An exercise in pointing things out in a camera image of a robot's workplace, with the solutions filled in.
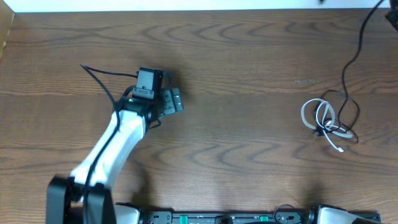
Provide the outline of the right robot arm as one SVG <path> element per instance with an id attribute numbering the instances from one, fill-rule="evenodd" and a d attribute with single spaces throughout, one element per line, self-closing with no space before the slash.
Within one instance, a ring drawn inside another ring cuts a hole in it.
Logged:
<path id="1" fill-rule="evenodd" d="M 338 207 L 319 205 L 316 224 L 381 224 L 381 216 L 374 212 L 350 212 Z"/>

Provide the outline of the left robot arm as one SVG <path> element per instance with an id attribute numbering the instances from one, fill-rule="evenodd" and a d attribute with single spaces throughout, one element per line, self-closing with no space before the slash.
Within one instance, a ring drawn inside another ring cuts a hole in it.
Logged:
<path id="1" fill-rule="evenodd" d="M 140 211 L 115 204 L 113 186 L 135 145 L 164 116 L 183 111 L 180 90 L 163 86 L 169 73 L 141 67 L 137 82 L 119 100 L 105 132 L 69 177 L 55 176 L 47 187 L 46 223 L 139 223 Z"/>

